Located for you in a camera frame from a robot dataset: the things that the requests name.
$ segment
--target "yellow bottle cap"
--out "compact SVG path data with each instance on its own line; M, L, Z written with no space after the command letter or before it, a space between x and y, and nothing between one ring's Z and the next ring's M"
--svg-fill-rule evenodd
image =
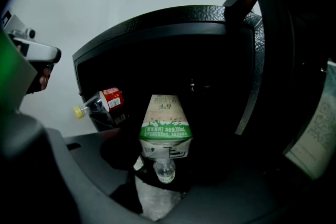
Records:
M75 112L75 115L78 119L84 117L84 115L82 113L82 110L80 109L79 106L74 107L74 112Z

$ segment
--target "green label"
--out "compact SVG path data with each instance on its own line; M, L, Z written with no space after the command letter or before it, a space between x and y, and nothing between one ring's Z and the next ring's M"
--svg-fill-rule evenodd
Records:
M181 140L192 138L188 125L179 125L179 122L161 124L160 121L151 122L141 127L139 138L143 140Z

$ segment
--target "red label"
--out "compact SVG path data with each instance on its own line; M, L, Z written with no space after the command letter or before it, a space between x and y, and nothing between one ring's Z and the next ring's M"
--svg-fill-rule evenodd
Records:
M121 91L119 91L118 88L110 88L107 90L101 91L104 95L107 104L108 104L108 111L112 111L113 109L116 109L124 104L124 100L121 95Z

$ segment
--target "bottle cap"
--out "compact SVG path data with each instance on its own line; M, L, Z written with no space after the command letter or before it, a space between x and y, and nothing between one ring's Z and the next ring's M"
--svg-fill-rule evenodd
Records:
M80 109L79 106L74 107L74 112L75 112L75 115L78 119L84 117L83 112L82 112L82 110Z

